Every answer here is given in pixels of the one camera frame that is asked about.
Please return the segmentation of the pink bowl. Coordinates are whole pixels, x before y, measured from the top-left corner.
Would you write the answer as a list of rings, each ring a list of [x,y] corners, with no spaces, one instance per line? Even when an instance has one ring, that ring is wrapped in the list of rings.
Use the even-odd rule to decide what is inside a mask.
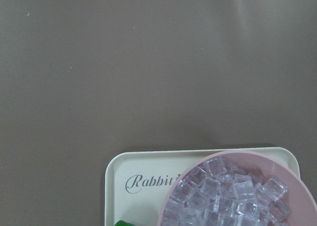
[[[157,225],[161,225],[164,208],[169,199],[170,194],[180,182],[180,180],[195,166],[200,163],[215,158],[222,157],[232,161],[236,166],[245,170],[258,170],[264,176],[271,177],[277,176],[283,183],[289,187],[289,191],[286,194],[285,203],[291,209],[291,214],[286,219],[289,226],[315,226],[317,224],[317,204],[308,190],[306,185],[302,182],[300,177],[288,166],[282,163],[275,157],[267,154],[258,153],[248,150],[230,150],[217,151],[213,154],[209,154],[206,157],[197,160],[192,166],[187,168],[180,177],[174,182],[168,191],[159,213]]]

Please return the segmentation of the cream rabbit tray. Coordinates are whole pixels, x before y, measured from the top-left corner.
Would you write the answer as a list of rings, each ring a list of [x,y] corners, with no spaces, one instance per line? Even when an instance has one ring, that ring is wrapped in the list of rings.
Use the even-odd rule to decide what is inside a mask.
[[[164,200],[177,178],[201,159],[222,149],[126,152],[105,171],[104,225],[122,220],[156,226]]]

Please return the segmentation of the green leaf piece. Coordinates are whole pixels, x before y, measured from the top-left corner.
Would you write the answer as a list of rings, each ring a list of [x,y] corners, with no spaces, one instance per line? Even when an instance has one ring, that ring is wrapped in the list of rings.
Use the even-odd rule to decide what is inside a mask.
[[[114,226],[134,226],[132,223],[128,223],[126,221],[120,220],[115,223]]]

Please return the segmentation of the clear ice cubes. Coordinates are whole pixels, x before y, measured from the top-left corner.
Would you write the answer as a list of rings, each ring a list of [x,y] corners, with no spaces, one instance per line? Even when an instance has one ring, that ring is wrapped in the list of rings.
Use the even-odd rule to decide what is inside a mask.
[[[161,226],[284,226],[288,186],[222,157],[193,167],[171,191]]]

